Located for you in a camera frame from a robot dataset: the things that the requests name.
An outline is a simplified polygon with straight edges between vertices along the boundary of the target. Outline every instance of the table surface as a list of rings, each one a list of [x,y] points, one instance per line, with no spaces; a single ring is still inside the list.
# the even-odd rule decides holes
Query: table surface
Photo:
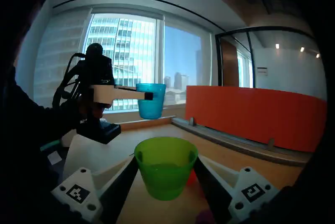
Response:
[[[165,124],[124,131],[107,145],[76,135],[67,154],[64,178],[80,167],[97,172],[113,166],[131,155],[139,142],[157,136],[186,139],[198,148],[200,154],[236,171],[250,166],[278,189],[292,185],[303,169],[260,160]],[[197,181],[186,186],[175,200],[158,201],[148,194],[138,172],[117,223],[194,224],[196,216],[208,208]]]

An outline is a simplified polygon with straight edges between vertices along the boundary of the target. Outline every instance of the person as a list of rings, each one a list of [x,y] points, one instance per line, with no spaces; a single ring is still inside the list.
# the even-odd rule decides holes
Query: person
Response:
[[[14,15],[12,37],[0,64],[1,69],[1,134],[2,134],[2,190],[1,221],[46,223],[84,223],[79,213],[73,213],[51,193],[58,176],[49,169],[47,157],[40,151],[46,143],[60,139],[92,110],[102,117],[104,108],[86,99],[69,100],[59,108],[43,108],[33,102],[15,82],[14,60],[20,44],[29,30],[44,0],[23,0],[8,5]]]

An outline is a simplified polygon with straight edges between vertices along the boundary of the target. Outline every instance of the glass wall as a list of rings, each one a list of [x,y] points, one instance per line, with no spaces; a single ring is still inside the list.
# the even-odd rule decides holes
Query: glass wall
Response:
[[[221,37],[236,47],[240,87],[251,88],[254,78],[255,88],[327,99],[322,56],[313,38],[303,33],[261,28],[248,33],[252,56],[245,40],[247,32]]]

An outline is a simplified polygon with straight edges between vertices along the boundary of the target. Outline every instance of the office building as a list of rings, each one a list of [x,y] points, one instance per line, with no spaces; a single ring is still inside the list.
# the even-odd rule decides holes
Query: office building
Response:
[[[171,77],[166,76],[164,78],[164,84],[166,85],[166,88],[170,88],[171,87]]]

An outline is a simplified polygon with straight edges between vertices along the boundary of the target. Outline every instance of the orange panel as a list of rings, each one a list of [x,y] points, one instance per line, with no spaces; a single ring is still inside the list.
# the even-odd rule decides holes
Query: orange panel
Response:
[[[313,152],[326,122],[327,102],[279,90],[188,86],[187,120],[235,136]]]

